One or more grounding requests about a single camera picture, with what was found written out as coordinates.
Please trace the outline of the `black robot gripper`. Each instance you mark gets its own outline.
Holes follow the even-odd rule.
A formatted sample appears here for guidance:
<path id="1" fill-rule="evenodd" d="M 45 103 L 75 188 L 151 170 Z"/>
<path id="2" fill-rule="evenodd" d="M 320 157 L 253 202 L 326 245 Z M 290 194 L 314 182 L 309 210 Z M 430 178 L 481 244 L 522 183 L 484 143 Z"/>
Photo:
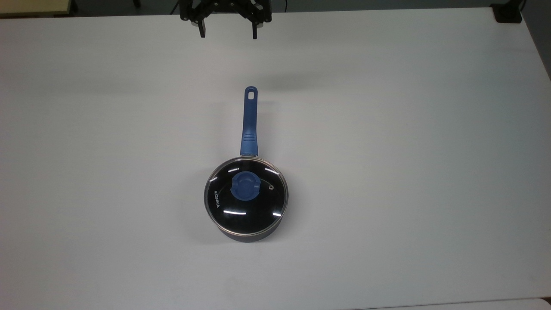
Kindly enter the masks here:
<path id="1" fill-rule="evenodd" d="M 252 38 L 263 23 L 272 21 L 270 0 L 181 0 L 180 18 L 189 20 L 199 29 L 201 38 L 205 38 L 205 18 L 213 13 L 238 14 L 252 25 Z"/>

